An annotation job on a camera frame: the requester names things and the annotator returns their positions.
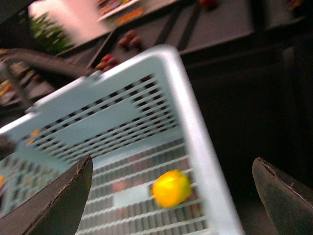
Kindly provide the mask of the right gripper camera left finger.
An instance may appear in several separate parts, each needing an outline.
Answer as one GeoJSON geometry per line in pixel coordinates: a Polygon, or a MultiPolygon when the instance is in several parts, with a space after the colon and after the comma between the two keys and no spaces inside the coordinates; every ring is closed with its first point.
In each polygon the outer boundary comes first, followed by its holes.
{"type": "Polygon", "coordinates": [[[2,235],[73,235],[89,196],[93,173],[87,155],[0,219],[2,235]]]}

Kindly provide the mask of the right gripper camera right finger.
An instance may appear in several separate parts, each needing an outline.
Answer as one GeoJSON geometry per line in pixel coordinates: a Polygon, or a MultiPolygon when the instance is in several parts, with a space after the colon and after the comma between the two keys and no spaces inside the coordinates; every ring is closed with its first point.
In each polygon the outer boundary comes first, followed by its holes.
{"type": "Polygon", "coordinates": [[[279,235],[313,233],[313,190],[262,158],[252,175],[266,213],[279,235]]]}

